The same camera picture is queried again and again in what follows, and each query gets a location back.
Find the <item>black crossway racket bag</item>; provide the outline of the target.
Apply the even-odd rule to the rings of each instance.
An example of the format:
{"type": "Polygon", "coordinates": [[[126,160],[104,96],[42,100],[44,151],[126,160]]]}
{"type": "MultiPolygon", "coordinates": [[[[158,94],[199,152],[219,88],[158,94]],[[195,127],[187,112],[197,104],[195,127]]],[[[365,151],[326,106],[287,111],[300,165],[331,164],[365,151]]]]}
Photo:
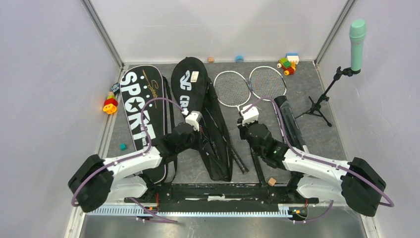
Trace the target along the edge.
{"type": "Polygon", "coordinates": [[[210,179],[230,182],[233,152],[229,132],[204,63],[195,57],[184,58],[175,66],[170,83],[178,105],[202,114],[193,149],[199,152],[210,179]]]}

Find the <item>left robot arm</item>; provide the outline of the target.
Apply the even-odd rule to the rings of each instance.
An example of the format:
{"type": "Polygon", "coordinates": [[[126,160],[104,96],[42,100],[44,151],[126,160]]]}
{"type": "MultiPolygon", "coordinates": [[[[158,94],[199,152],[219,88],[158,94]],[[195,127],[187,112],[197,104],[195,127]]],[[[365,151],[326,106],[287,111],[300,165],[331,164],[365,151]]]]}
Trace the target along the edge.
{"type": "Polygon", "coordinates": [[[199,135],[193,126],[182,122],[171,133],[152,139],[151,146],[141,151],[104,159],[98,154],[89,156],[68,181],[72,205],[89,213],[104,203],[128,197],[152,201],[156,195],[153,183],[136,173],[170,163],[179,153],[193,148],[199,135]]]}

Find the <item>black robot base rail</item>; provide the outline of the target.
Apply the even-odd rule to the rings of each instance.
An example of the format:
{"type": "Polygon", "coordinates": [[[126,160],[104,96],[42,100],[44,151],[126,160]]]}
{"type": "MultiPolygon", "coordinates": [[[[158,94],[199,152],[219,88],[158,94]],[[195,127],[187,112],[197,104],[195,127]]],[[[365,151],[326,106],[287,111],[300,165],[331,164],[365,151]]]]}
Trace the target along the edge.
{"type": "Polygon", "coordinates": [[[157,203],[161,212],[274,212],[279,204],[318,204],[284,184],[173,183],[158,185],[137,198],[142,205],[157,203]]]}

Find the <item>black shuttlecock tube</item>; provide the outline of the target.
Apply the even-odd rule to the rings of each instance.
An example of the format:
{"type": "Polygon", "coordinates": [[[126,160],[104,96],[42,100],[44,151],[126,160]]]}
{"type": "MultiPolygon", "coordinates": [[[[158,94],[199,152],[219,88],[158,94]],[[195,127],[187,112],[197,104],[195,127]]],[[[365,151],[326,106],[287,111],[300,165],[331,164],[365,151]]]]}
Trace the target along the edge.
{"type": "Polygon", "coordinates": [[[274,101],[280,109],[281,116],[285,125],[285,135],[287,136],[289,142],[292,146],[308,153],[309,150],[302,137],[302,133],[295,120],[287,97],[285,95],[278,96],[274,99],[274,101]]]}

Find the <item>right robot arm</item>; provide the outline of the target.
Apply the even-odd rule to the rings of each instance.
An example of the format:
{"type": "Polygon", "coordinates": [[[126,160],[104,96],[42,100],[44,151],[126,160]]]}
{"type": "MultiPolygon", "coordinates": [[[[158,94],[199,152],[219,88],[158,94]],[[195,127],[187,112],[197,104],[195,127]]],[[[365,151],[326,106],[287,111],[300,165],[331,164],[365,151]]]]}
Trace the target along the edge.
{"type": "Polygon", "coordinates": [[[340,161],[306,153],[272,137],[267,126],[257,121],[238,119],[240,137],[270,167],[303,173],[298,183],[286,188],[292,202],[322,197],[344,200],[354,211],[365,216],[376,215],[386,182],[364,159],[340,161]]]}

